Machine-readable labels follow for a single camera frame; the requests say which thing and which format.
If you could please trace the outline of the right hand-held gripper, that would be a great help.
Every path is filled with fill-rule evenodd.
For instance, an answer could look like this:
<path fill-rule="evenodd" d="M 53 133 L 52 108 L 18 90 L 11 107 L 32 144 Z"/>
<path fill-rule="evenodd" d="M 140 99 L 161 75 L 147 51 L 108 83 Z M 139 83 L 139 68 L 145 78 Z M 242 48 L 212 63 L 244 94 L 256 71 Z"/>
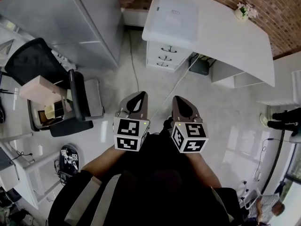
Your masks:
<path fill-rule="evenodd" d="M 181 96 L 174 96 L 172 119 L 171 139 L 179 152 L 200 153 L 209 138 L 196 106 Z"/>

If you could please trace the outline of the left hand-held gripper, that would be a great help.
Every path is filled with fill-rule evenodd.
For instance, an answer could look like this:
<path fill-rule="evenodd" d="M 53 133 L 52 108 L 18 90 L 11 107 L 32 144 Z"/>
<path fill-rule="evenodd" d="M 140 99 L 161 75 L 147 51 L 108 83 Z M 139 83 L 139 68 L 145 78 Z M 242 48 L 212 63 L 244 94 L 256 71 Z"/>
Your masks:
<path fill-rule="evenodd" d="M 120 102 L 113 120 L 115 148 L 138 152 L 149 127 L 147 92 L 139 91 L 127 96 Z"/>

